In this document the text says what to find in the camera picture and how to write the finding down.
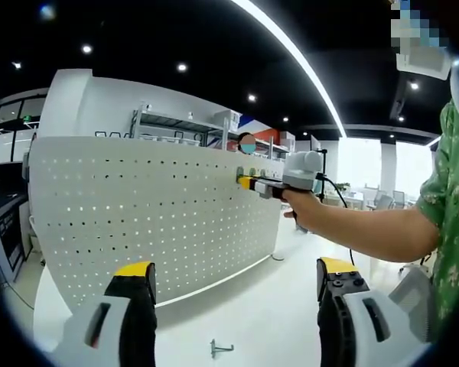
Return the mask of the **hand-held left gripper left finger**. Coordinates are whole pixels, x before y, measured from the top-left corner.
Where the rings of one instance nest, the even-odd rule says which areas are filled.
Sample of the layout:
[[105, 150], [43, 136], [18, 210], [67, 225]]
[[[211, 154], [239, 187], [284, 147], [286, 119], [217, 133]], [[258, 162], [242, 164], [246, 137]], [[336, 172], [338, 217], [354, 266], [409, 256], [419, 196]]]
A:
[[154, 366], [155, 264], [115, 272], [105, 292], [78, 306], [53, 351], [56, 366]]

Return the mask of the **person's right hand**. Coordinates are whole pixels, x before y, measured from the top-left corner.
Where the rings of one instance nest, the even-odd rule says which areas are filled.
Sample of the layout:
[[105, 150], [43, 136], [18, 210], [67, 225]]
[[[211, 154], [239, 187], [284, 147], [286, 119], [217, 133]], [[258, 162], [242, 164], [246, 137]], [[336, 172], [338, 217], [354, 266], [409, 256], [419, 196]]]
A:
[[294, 219], [300, 227], [310, 232], [323, 232], [327, 210], [312, 192], [284, 190], [282, 201], [291, 208], [284, 213], [285, 218]]

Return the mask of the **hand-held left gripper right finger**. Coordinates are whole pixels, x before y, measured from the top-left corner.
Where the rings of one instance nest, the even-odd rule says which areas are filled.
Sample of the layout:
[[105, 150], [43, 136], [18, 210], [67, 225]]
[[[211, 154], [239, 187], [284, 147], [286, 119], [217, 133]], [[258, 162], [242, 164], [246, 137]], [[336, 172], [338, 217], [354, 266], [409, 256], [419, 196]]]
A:
[[317, 260], [317, 302], [322, 366], [410, 366], [422, 354], [400, 303], [347, 261]]

